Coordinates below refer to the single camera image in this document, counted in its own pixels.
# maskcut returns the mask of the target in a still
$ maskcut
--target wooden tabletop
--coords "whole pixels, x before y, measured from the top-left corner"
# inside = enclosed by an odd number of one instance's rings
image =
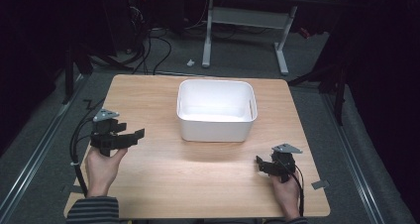
[[[242,143],[198,143],[181,139],[176,99],[183,76],[117,75],[104,108],[119,112],[133,133],[146,129],[123,158],[109,195],[118,198],[120,217],[224,218],[282,216],[267,174],[256,156],[270,161],[271,148],[288,143],[304,176],[305,216],[327,216],[330,207],[287,83],[280,79],[232,79],[249,83],[259,116]],[[64,209],[82,198],[72,193]]]

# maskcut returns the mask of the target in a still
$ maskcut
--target aluminum rail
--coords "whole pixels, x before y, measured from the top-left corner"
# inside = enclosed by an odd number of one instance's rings
[[[59,127],[63,118],[65,117],[65,114],[67,113],[68,108],[74,101],[74,98],[77,96],[81,88],[85,85],[87,79],[88,76],[86,75],[80,74],[77,77],[73,96],[68,100],[66,104],[63,104],[61,106],[58,113],[55,115],[49,127],[47,128],[47,131],[44,133],[43,137],[38,143],[30,159],[28,160],[27,164],[19,174],[17,180],[15,181],[15,184],[12,186],[6,198],[3,200],[0,206],[0,223],[7,223],[9,221],[15,208],[19,204],[19,201],[25,194],[25,191],[27,190],[29,184],[31,183],[32,179],[37,173],[38,168],[40,167],[41,163],[46,157],[47,152],[52,146],[52,139],[57,131],[57,128]]]
[[[346,136],[345,130],[340,126],[334,116],[334,104],[331,100],[331,97],[328,94],[321,94],[321,98],[330,111],[328,114],[331,120],[334,121],[336,131],[342,141],[342,151],[346,160],[347,165],[349,166],[350,173],[355,181],[356,188],[358,189],[359,195],[361,196],[362,202],[367,211],[367,215],[371,223],[375,224],[384,224],[382,215],[380,214],[379,208],[376,205],[373,194],[371,192],[370,186],[362,172],[361,167],[359,166],[358,160],[356,159],[355,154],[353,153],[350,142]]]

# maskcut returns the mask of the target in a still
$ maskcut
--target person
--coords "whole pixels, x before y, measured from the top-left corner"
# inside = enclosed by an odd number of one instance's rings
[[[118,167],[128,149],[118,150],[112,157],[102,156],[91,147],[85,159],[88,191],[86,198],[77,200],[68,211],[66,223],[119,223],[119,206],[108,190],[115,180]],[[278,176],[270,176],[275,200],[284,213],[287,224],[306,224],[298,210],[299,186],[293,178],[281,183]]]

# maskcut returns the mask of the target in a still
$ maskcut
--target forearm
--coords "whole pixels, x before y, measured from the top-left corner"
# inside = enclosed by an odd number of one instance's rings
[[[66,223],[119,223],[118,200],[109,196],[79,199],[68,211]]]

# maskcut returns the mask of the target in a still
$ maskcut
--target metal bracket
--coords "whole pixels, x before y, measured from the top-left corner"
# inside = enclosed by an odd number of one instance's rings
[[[99,121],[103,121],[103,120],[107,120],[110,118],[115,118],[120,116],[120,114],[118,112],[113,112],[110,110],[107,110],[105,108],[102,108],[97,114],[96,116],[93,118],[94,122],[99,122]]]
[[[282,145],[278,145],[276,147],[272,148],[274,151],[276,152],[280,152],[280,153],[298,153],[298,154],[302,154],[302,150],[299,150],[289,144],[282,144]]]

